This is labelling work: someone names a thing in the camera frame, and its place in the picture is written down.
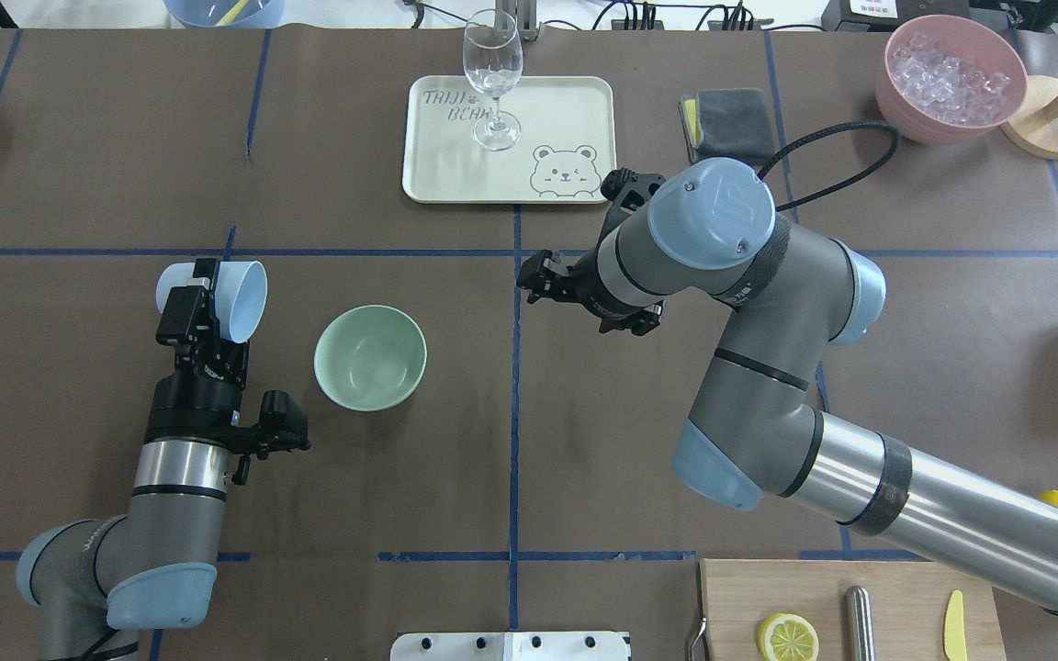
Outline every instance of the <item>green bowl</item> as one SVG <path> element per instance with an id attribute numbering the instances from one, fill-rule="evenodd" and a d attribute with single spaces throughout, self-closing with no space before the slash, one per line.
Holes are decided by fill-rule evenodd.
<path id="1" fill-rule="evenodd" d="M 382 410 L 415 392 L 427 367 L 427 339 L 415 319 L 387 306 L 362 306 L 332 319 L 312 355 L 328 398 L 350 410 Z"/>

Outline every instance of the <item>wooden disc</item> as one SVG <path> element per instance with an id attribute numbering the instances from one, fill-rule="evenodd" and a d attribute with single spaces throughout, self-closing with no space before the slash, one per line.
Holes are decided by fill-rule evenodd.
<path id="1" fill-rule="evenodd" d="M 1027 76 L 1027 95 L 1018 112 L 1003 124 L 1003 133 L 1024 150 L 1044 159 L 1058 160 L 1058 117 L 1047 121 L 1042 110 L 1058 95 L 1058 78 Z"/>

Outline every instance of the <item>wine glass base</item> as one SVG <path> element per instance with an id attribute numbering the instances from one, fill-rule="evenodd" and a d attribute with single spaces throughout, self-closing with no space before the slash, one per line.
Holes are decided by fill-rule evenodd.
<path id="1" fill-rule="evenodd" d="M 521 139 L 521 122 L 512 113 L 500 110 L 499 117 L 481 117 L 473 129 L 473 137 L 489 151 L 504 151 Z"/>

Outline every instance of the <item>wine glass stem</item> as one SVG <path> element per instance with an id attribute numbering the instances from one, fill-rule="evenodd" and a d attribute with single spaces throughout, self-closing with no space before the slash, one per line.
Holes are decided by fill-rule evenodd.
<path id="1" fill-rule="evenodd" d="M 489 122 L 488 129 L 490 129 L 492 133 L 504 133 L 505 121 L 504 118 L 500 118 L 500 97 L 492 96 L 492 100 L 496 104 L 496 110 L 492 112 L 492 122 Z"/>

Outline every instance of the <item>wooden cutting board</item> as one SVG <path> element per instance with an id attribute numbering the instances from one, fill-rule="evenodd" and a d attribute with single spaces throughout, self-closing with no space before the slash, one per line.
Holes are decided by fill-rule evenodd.
<path id="1" fill-rule="evenodd" d="M 954 589 L 965 599 L 969 661 L 1005 661 L 991 587 L 935 562 L 911 561 L 701 561 L 710 658 L 761 661 L 762 621 L 797 612 L 818 632 L 819 661 L 846 660 L 850 586 L 871 594 L 878 661 L 946 661 L 942 630 Z"/>

